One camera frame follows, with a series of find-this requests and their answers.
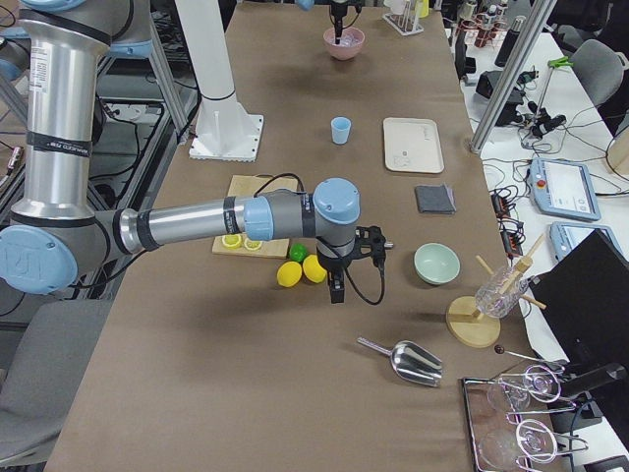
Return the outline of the pile of clear ice cubes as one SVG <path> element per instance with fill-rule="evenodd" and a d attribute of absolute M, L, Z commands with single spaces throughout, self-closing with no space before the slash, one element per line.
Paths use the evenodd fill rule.
<path fill-rule="evenodd" d="M 359 29 L 345 29 L 341 35 L 338 45 L 342 47 L 355 47 L 362 44 L 364 35 Z"/>

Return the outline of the light blue plastic cup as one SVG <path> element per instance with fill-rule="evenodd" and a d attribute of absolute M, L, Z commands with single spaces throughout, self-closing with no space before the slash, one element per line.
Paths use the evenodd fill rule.
<path fill-rule="evenodd" d="M 334 144 L 342 146 L 348 140 L 352 129 L 352 121 L 345 116 L 336 116 L 330 121 L 331 140 Z"/>

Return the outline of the steel ice scoop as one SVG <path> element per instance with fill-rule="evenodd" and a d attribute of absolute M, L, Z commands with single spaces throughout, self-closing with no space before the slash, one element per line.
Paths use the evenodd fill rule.
<path fill-rule="evenodd" d="M 424 386 L 440 386 L 443 375 L 441 360 L 415 342 L 400 340 L 390 348 L 364 337 L 358 337 L 357 342 L 387 357 L 400 379 Z"/>

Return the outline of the wooden cup stand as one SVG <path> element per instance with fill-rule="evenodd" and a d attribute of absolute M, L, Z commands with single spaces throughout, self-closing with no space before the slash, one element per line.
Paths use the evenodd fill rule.
<path fill-rule="evenodd" d="M 544 238 L 545 236 L 542 234 L 536 240 L 531 250 L 522 256 L 515 265 L 510 266 L 522 272 L 524 280 L 525 272 L 533 264 L 533 254 Z M 481 256 L 476 255 L 476 259 L 488 272 L 489 277 L 491 277 L 495 270 Z M 446 323 L 450 332 L 462 343 L 475 348 L 486 348 L 491 346 L 500 335 L 500 319 L 494 319 L 482 314 L 476 307 L 475 295 L 459 297 L 452 301 L 446 311 Z M 520 299 L 524 299 L 541 309 L 546 308 L 546 304 L 525 293 Z"/>

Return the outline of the yellow lemon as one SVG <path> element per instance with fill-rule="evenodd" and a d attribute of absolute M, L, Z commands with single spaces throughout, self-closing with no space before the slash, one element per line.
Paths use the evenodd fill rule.
<path fill-rule="evenodd" d="M 312 283 L 322 283 L 327 278 L 327 270 L 323 268 L 317 255 L 308 255 L 302 261 L 304 276 Z"/>
<path fill-rule="evenodd" d="M 301 280 L 302 276 L 302 266 L 294 261 L 284 263 L 276 272 L 277 283 L 286 288 L 295 286 Z"/>

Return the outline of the pink bowl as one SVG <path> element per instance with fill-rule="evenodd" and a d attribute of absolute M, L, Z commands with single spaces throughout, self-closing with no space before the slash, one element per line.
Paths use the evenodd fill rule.
<path fill-rule="evenodd" d="M 333 28 L 329 28 L 327 29 L 324 33 L 323 33 L 323 42 L 325 45 L 325 48 L 327 50 L 327 52 L 335 59 L 340 60 L 340 61 L 345 61 L 345 60 L 349 60 L 352 59 L 354 57 L 356 57 L 360 51 L 363 48 L 364 42 L 365 42 L 365 34 L 361 29 L 357 29 L 354 27 L 350 27 L 350 28 L 346 28 L 344 30 L 347 29 L 356 29 L 356 30 L 360 30 L 363 35 L 364 35 L 364 41 L 362 44 L 355 46 L 355 47 L 342 47 L 339 46 L 338 44 L 335 43 L 334 41 L 334 29 Z"/>

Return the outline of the green lime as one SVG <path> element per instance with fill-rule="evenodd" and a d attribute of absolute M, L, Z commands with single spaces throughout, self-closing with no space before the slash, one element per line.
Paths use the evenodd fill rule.
<path fill-rule="evenodd" d="M 308 248 L 301 243 L 295 243 L 289 248 L 289 259 L 298 264 L 301 264 L 309 254 Z"/>

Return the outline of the mint green bowl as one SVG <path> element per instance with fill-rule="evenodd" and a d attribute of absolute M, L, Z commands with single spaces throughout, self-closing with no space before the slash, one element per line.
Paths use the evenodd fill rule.
<path fill-rule="evenodd" d="M 453 281 L 460 273 L 460 261 L 456 253 L 440 243 L 426 243 L 414 254 L 417 276 L 431 285 Z"/>

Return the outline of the wooden cutting board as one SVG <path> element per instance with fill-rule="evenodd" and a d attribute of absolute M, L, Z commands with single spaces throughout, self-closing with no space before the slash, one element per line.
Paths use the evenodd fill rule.
<path fill-rule="evenodd" d="M 257 176 L 246 176 L 246 175 L 233 175 L 229 189 L 227 191 L 228 197 L 243 197 L 243 196 L 251 196 L 256 191 L 258 191 L 266 182 L 271 180 L 270 175 L 257 175 Z M 261 190 L 264 192 L 272 192 L 278 189 L 286 189 L 291 191 L 296 191 L 298 189 L 298 182 L 295 178 L 292 177 L 280 177 L 273 182 L 271 182 L 268 186 Z M 243 245 L 239 249 L 229 250 L 222 246 L 221 244 L 221 236 L 215 237 L 211 252 L 215 255 L 225 255 L 225 256 L 243 256 L 243 257 L 254 257 L 254 258 L 267 258 L 267 259 L 285 259 L 289 252 L 289 239 L 280 239 L 273 240 L 268 242 L 263 242 L 263 246 L 259 251 L 251 252 L 247 251 L 243 248 Z"/>

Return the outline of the grey folded cloth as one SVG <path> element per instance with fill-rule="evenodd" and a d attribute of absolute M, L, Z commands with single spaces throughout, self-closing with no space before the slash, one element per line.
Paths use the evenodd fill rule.
<path fill-rule="evenodd" d="M 456 212 L 453 191 L 445 184 L 419 185 L 415 188 L 415 196 L 419 212 L 435 214 Z"/>

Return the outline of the clear glass on stand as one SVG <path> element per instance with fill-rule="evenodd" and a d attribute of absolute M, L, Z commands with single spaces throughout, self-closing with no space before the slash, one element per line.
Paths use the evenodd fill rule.
<path fill-rule="evenodd" d="M 506 317 L 527 291 L 523 273 L 514 267 L 497 269 L 475 295 L 476 307 L 494 319 Z"/>

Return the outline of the blue teach pendant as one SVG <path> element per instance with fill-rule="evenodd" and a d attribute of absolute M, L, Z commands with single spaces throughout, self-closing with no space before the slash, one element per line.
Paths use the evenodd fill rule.
<path fill-rule="evenodd" d="M 594 184 L 585 164 L 534 158 L 529 182 L 532 199 L 542 213 L 583 221 L 601 219 Z"/>
<path fill-rule="evenodd" d="M 601 233 L 613 244 L 613 246 L 623 255 L 612 229 L 606 225 L 579 223 L 579 222 L 552 222 L 548 229 L 548 235 L 552 246 L 554 260 L 561 262 L 572 250 L 584 241 L 593 231 L 600 230 Z"/>

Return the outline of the wine glass in rack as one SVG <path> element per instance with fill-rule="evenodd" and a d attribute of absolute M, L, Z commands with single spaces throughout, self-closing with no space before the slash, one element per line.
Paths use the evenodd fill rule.
<path fill-rule="evenodd" d="M 554 371 L 544 365 L 531 365 L 523 373 L 501 374 L 489 382 L 489 405 L 504 413 L 524 412 L 532 400 L 551 403 L 560 396 L 560 383 Z"/>
<path fill-rule="evenodd" d="M 537 471 L 558 452 L 553 432 L 538 420 L 523 420 L 514 429 L 494 430 L 478 444 L 481 465 L 491 471 Z"/>

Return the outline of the black monitor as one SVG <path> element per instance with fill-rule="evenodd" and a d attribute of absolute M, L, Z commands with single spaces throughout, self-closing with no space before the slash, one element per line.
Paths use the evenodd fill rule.
<path fill-rule="evenodd" d="M 530 287 L 569 362 L 628 366 L 628 261 L 601 231 L 532 277 Z"/>

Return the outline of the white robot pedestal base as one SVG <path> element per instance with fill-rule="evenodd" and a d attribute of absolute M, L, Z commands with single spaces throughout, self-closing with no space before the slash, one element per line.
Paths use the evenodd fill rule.
<path fill-rule="evenodd" d="M 190 157 L 255 161 L 263 117 L 238 100 L 219 4 L 179 0 L 176 8 L 201 97 Z"/>

